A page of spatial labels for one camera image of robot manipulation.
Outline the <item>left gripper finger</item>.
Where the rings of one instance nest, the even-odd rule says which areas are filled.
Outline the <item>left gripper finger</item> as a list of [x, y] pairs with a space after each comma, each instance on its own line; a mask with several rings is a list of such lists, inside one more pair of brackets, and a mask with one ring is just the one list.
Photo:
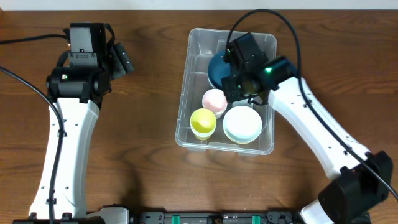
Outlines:
[[134, 66], [126, 52], [126, 49], [124, 48], [122, 43], [117, 43], [113, 46], [114, 50], [118, 54], [118, 57], [122, 63], [122, 66], [124, 67], [126, 74], [131, 73], [134, 71]]
[[118, 57], [118, 54], [116, 53], [116, 51], [114, 50], [113, 47], [110, 49], [110, 57], [111, 57], [111, 64], [112, 64], [111, 79], [115, 80], [115, 79], [123, 77], [126, 74], [126, 71], [125, 71], [124, 67], [122, 66], [122, 63]]

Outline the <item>dark blue bowl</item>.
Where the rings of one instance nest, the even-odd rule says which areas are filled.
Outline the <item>dark blue bowl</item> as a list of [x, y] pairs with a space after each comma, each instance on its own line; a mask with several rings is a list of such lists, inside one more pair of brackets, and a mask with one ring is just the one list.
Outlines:
[[213, 88], [222, 89], [221, 80], [231, 75], [231, 69], [228, 63], [225, 63], [223, 57], [225, 51], [222, 50], [215, 54], [208, 65], [208, 80]]

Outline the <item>pink cup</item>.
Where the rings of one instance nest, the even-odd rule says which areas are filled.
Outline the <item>pink cup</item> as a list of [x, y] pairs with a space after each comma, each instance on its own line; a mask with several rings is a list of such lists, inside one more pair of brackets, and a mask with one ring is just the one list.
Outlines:
[[228, 102], [224, 92], [219, 89], [210, 89], [202, 97], [202, 106], [214, 113], [220, 113], [227, 108]]

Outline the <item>small cream bowl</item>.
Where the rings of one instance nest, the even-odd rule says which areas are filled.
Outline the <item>small cream bowl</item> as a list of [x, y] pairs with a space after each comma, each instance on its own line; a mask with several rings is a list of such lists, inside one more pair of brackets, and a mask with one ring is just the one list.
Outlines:
[[262, 131], [262, 119], [254, 109], [247, 106], [236, 106], [225, 114], [223, 118], [224, 127], [261, 128]]

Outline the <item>light grey bowl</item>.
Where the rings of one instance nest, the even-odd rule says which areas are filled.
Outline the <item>light grey bowl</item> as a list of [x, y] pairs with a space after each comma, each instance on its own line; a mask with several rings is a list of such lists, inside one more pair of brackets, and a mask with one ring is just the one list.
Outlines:
[[253, 142], [261, 133], [261, 128], [234, 128], [224, 127], [223, 131], [228, 139], [237, 144]]

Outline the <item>yellow bowl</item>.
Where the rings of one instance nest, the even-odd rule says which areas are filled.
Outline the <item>yellow bowl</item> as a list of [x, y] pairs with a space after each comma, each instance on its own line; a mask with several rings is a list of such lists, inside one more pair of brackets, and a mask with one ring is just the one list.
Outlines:
[[253, 132], [253, 133], [231, 132], [228, 129], [225, 129], [224, 133], [230, 141], [236, 144], [249, 144], [254, 140], [256, 140], [260, 135], [259, 132]]

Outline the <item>yellow cup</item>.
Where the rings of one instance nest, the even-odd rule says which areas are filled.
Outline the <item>yellow cup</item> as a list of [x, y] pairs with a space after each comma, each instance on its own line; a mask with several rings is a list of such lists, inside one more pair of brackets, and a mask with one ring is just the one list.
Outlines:
[[195, 137], [197, 138], [197, 139], [199, 139], [200, 141], [207, 141], [210, 137], [211, 137], [211, 135], [205, 135], [205, 136], [200, 136], [200, 135], [197, 135], [197, 134], [195, 134]]
[[217, 118], [215, 114], [206, 109], [195, 110], [190, 117], [191, 128], [201, 134], [210, 133], [216, 128]]

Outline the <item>light blue cup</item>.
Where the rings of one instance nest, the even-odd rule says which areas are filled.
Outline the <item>light blue cup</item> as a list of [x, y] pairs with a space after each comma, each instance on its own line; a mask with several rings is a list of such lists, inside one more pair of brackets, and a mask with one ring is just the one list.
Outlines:
[[192, 129], [192, 132], [193, 132], [193, 134], [195, 135], [195, 134], [197, 134], [197, 135], [202, 135], [202, 136], [205, 136], [205, 135], [212, 135], [213, 133], [214, 133], [214, 131], [215, 131], [215, 129], [212, 129], [210, 132], [207, 132], [207, 133], [201, 133], [201, 132], [198, 132], [197, 130], [195, 130], [195, 129]]

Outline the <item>cream cup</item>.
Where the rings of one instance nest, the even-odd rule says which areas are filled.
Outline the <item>cream cup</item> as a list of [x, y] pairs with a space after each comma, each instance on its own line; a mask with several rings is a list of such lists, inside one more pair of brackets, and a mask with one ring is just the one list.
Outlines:
[[226, 111], [226, 109], [227, 109], [227, 107], [225, 107], [222, 111], [216, 112], [215, 113], [216, 119], [221, 118], [222, 115], [224, 114], [224, 112]]

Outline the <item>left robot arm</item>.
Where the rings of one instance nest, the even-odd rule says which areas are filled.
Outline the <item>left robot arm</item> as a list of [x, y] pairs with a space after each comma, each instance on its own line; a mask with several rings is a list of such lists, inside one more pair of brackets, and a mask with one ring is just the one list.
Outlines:
[[50, 131], [39, 189], [29, 223], [122, 223], [125, 208], [88, 213], [86, 167], [91, 137], [111, 81], [134, 67], [124, 46], [106, 38], [107, 23], [72, 23], [65, 32], [70, 50], [46, 79]]

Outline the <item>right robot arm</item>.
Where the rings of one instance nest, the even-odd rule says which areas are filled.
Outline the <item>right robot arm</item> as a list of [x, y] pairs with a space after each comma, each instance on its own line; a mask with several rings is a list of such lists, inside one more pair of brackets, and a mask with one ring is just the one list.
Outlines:
[[351, 223], [397, 192], [391, 187], [393, 163], [352, 139], [312, 95], [304, 78], [285, 57], [262, 54], [247, 60], [222, 56], [229, 75], [222, 78], [229, 102], [266, 94], [265, 104], [281, 114], [307, 143], [331, 182], [300, 212], [304, 223]]

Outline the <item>clear plastic storage container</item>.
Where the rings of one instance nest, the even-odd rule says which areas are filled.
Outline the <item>clear plastic storage container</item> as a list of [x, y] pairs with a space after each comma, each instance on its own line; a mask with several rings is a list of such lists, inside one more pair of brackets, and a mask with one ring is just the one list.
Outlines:
[[215, 132], [207, 141], [197, 139], [190, 127], [192, 113], [202, 107], [203, 95], [213, 88], [208, 80], [209, 62], [215, 54], [225, 50], [228, 34], [227, 30], [204, 28], [190, 31], [175, 140], [179, 146], [193, 151], [219, 150], [247, 156], [268, 155], [274, 150], [274, 110], [267, 105], [250, 105], [262, 119], [262, 131], [249, 144], [230, 141], [223, 131], [223, 118], [217, 119]]

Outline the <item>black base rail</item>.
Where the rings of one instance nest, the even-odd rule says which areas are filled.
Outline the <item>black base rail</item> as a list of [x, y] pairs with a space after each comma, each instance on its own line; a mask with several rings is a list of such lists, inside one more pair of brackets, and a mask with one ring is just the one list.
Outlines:
[[15, 219], [13, 223], [124, 223], [124, 224], [297, 224], [303, 223], [299, 213], [288, 210], [270, 210], [261, 213], [170, 213], [163, 211], [131, 213], [119, 205], [104, 207], [97, 212], [73, 218], [71, 213], [63, 213], [53, 221], [39, 218], [32, 212], [27, 218]]

